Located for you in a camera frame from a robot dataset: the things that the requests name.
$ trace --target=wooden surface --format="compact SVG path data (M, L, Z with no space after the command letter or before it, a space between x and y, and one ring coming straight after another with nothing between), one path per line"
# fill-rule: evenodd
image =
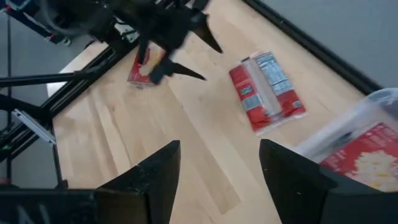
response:
M54 119L63 178L97 187L173 139L182 166L171 223L280 223L259 164L259 141L293 149L363 96L240 0L208 10L220 55L191 35L175 60L208 81L174 76L138 90L126 83L131 52ZM64 72L80 69L92 45ZM257 50L273 51L308 116L255 136L228 71Z

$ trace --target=red packet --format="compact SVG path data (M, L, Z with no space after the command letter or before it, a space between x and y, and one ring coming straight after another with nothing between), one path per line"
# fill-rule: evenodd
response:
M306 110L274 55L261 53L229 71L252 129L262 134Z
M398 133L378 123L320 163L383 192L398 191Z
M165 51L161 47L151 42L148 45L144 63L142 65L138 64L138 54L136 55L127 81L139 88L146 85L153 85L149 78L149 74L160 62L164 53Z

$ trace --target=nutrition label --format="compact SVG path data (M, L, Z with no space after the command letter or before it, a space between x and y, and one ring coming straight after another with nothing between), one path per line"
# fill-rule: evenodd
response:
M277 63L272 53L263 54L256 58L256 62L266 76L275 95L281 95L293 90L293 85L286 77L283 69Z

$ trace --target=gray floor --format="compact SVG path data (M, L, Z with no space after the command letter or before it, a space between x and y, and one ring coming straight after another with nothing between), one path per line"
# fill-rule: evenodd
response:
M398 87L398 1L261 0L383 87Z
M12 76L57 73L73 60L90 41L77 37L71 46L54 45L11 18ZM7 76L7 16L0 13L0 77ZM20 86L12 89L12 97L41 105L47 99L45 85ZM0 128L6 126L6 113L0 111ZM4 162L0 177L5 176ZM54 187L57 184L52 147L40 139L12 162L12 183L21 187Z

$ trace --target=plastic container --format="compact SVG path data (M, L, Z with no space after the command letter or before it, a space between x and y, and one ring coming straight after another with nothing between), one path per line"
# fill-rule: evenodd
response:
M295 152L375 189L398 191L398 88L370 94Z

